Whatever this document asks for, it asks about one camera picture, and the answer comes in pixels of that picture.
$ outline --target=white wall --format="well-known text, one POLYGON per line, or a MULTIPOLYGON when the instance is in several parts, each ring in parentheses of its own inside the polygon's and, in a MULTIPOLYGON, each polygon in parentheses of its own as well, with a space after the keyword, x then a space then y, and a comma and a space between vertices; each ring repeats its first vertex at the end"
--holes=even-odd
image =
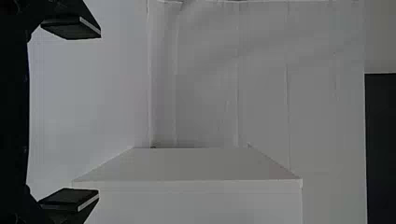
POLYGON ((28 184, 37 199, 149 143, 146 1, 85 2, 102 39, 68 42, 38 30, 29 44, 28 184))
POLYGON ((396 73, 396 1, 365 0, 366 73, 396 73))
POLYGON ((179 147, 263 149, 304 179, 306 224, 366 223, 363 2, 156 4, 179 21, 157 18, 177 41, 150 39, 176 52, 154 63, 170 81, 151 128, 179 147))

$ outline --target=box top surface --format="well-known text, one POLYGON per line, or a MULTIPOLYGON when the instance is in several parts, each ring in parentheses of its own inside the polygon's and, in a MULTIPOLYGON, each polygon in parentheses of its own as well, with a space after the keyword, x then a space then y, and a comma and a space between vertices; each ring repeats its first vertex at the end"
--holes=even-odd
POLYGON ((137 148, 74 182, 300 180, 253 148, 137 148))

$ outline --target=dark doorway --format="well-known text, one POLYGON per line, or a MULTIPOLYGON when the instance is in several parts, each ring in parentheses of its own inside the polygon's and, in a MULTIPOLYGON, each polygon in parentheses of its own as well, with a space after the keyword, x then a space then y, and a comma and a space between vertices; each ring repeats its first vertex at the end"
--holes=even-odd
POLYGON ((366 75, 365 93, 368 220, 394 223, 396 74, 366 75))

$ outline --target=white pedestal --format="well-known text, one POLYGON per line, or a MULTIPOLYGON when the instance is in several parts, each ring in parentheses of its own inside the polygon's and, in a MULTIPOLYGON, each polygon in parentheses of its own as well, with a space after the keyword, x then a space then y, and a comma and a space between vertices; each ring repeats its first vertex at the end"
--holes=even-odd
POLYGON ((89 224, 302 224, 303 180, 252 148, 129 150, 73 182, 89 224))

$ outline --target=white box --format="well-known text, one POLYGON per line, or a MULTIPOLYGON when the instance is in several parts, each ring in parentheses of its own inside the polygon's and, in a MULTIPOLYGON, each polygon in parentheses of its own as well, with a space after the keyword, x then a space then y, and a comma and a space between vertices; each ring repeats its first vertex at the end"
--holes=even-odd
POLYGON ((88 223, 302 224, 303 180, 253 148, 129 150, 74 180, 88 223))

